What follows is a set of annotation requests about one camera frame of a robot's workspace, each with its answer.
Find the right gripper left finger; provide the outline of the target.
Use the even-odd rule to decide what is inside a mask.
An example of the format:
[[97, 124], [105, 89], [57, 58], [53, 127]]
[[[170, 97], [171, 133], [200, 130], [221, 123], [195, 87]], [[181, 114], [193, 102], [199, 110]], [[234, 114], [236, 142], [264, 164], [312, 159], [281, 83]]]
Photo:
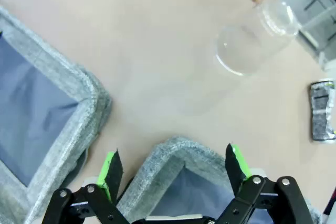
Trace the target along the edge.
[[110, 152], [96, 183], [74, 193], [68, 188], [54, 191], [42, 223], [84, 223], [89, 217], [96, 217], [100, 223], [128, 223], [117, 209], [122, 174], [119, 153]]

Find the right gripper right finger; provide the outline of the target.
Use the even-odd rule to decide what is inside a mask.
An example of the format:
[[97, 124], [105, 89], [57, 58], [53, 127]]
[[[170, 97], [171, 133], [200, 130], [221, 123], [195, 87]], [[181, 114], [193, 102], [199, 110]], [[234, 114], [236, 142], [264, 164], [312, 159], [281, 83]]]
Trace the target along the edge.
[[225, 168], [234, 198], [215, 223], [247, 223], [256, 209], [267, 210], [273, 223], [312, 223], [296, 180], [283, 176], [273, 182], [252, 175], [237, 145], [228, 144]]

